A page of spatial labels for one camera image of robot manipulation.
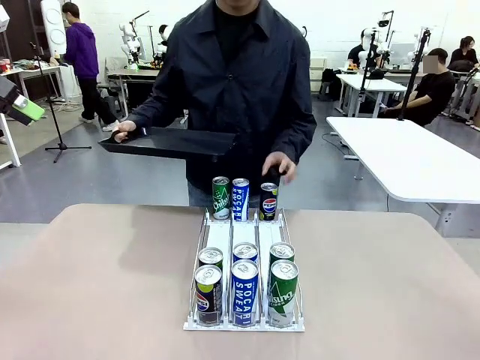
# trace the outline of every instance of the person in purple hoodie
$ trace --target person in purple hoodie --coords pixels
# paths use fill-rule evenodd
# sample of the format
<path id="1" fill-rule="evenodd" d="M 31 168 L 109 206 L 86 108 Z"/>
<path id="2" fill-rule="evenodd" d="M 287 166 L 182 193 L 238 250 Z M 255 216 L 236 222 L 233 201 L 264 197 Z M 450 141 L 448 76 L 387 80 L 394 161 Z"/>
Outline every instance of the person in purple hoodie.
<path id="1" fill-rule="evenodd" d="M 75 75 L 78 78 L 82 90 L 83 112 L 79 120 L 91 124 L 95 113 L 106 125 L 103 131 L 112 131 L 119 124 L 110 108 L 101 100 L 97 90 L 98 55 L 93 31 L 80 21 L 80 10 L 71 2 L 66 2 L 61 12 L 70 24 L 67 30 L 67 53 L 64 56 L 66 62 L 73 65 Z"/>

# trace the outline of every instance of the person in black shirt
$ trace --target person in black shirt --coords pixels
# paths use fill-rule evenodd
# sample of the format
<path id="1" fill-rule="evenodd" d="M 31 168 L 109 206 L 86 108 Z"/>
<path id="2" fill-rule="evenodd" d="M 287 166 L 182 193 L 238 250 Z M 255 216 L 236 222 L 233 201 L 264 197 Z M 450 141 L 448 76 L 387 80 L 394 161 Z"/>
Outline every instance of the person in black shirt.
<path id="1" fill-rule="evenodd" d="M 479 67 L 479 60 L 477 59 L 477 53 L 473 47 L 475 46 L 475 40 L 473 37 L 466 36 L 460 40 L 460 48 L 456 49 L 451 54 L 450 65 L 449 67 L 458 60 L 468 60 L 472 62 L 476 68 Z"/>
<path id="2" fill-rule="evenodd" d="M 449 54 L 444 49 L 433 49 L 428 55 L 436 56 L 438 65 L 434 71 L 429 71 L 426 64 L 428 60 L 424 57 L 424 72 L 428 74 L 423 76 L 410 95 L 404 114 L 405 119 L 420 126 L 430 124 L 446 108 L 455 90 L 455 78 L 445 66 Z M 382 112 L 379 117 L 395 119 L 400 115 L 401 107 L 402 103 L 399 103 Z"/>
<path id="3" fill-rule="evenodd" d="M 291 182 L 314 136 L 309 67 L 302 33 L 267 0 L 207 0 L 175 25 L 152 96 L 115 140 L 186 109 L 190 130 L 237 134 L 217 162 L 187 160 L 190 205 L 210 206 L 212 179 L 226 176 L 248 179 L 257 207 L 263 176 Z"/>
<path id="4" fill-rule="evenodd" d="M 363 29 L 360 34 L 360 45 L 355 46 L 353 49 L 350 50 L 348 53 L 348 61 L 351 64 L 356 64 L 357 68 L 360 68 L 360 58 L 359 53 L 362 51 L 368 51 L 368 49 L 364 50 L 363 44 L 363 37 L 366 29 Z M 380 61 L 382 60 L 382 56 L 379 55 L 377 52 L 378 46 L 373 45 L 373 56 L 370 58 L 370 61 L 367 64 L 367 68 L 375 68 L 377 65 L 380 65 Z"/>

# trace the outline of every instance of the man's right hand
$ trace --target man's right hand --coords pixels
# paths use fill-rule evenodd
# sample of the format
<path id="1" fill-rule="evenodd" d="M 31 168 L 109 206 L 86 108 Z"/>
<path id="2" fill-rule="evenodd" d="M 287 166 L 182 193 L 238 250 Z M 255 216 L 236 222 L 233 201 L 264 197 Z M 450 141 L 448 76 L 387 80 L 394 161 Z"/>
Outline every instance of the man's right hand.
<path id="1" fill-rule="evenodd" d="M 121 122 L 117 128 L 113 129 L 113 131 L 120 131 L 115 135 L 115 141 L 121 143 L 123 140 L 128 139 L 128 132 L 134 131 L 136 128 L 137 126 L 131 120 Z"/>

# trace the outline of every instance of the purple hoodie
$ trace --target purple hoodie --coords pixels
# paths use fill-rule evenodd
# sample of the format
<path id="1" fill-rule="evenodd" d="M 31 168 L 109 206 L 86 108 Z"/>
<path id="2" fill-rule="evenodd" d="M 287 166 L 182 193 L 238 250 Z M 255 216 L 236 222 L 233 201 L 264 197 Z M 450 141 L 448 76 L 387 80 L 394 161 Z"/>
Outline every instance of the purple hoodie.
<path id="1" fill-rule="evenodd" d="M 79 79 L 97 79 L 98 56 L 93 31 L 81 22 L 67 30 L 65 60 L 73 65 Z"/>

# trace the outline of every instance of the can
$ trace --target can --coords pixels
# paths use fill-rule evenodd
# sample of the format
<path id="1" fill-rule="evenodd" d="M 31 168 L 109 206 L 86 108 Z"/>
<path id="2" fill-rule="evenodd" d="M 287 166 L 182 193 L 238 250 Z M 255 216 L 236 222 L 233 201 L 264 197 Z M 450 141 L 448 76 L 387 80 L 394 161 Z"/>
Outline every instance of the can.
<path id="1" fill-rule="evenodd" d="M 272 182 L 260 185 L 260 220 L 272 221 L 277 212 L 278 186 Z"/>
<path id="2" fill-rule="evenodd" d="M 195 271 L 196 309 L 204 326 L 220 323 L 222 315 L 222 271 L 215 265 L 200 266 Z"/>
<path id="3" fill-rule="evenodd" d="M 258 267 L 252 260 L 239 260 L 232 266 L 233 324 L 241 327 L 255 323 L 255 298 L 258 287 Z"/>
<path id="4" fill-rule="evenodd" d="M 270 247 L 270 263 L 272 264 L 277 260 L 290 260 L 293 262 L 295 259 L 295 248 L 286 242 L 276 242 Z"/>
<path id="5" fill-rule="evenodd" d="M 232 181 L 232 185 L 233 220 L 247 221 L 250 182 L 246 178 L 236 178 Z"/>
<path id="6" fill-rule="evenodd" d="M 198 266 L 215 265 L 223 269 L 224 254 L 216 247 L 206 247 L 198 253 Z"/>
<path id="7" fill-rule="evenodd" d="M 213 217 L 226 220 L 230 216 L 230 180 L 225 176 L 217 176 L 211 180 L 213 198 Z"/>
<path id="8" fill-rule="evenodd" d="M 299 268 L 289 260 L 278 260 L 270 269 L 268 318 L 270 325 L 283 328 L 293 320 Z"/>
<path id="9" fill-rule="evenodd" d="M 241 242 L 240 244 L 235 245 L 233 248 L 234 263 L 239 260 L 252 260 L 254 263 L 256 263 L 257 257 L 257 246 L 251 244 L 250 242 Z"/>

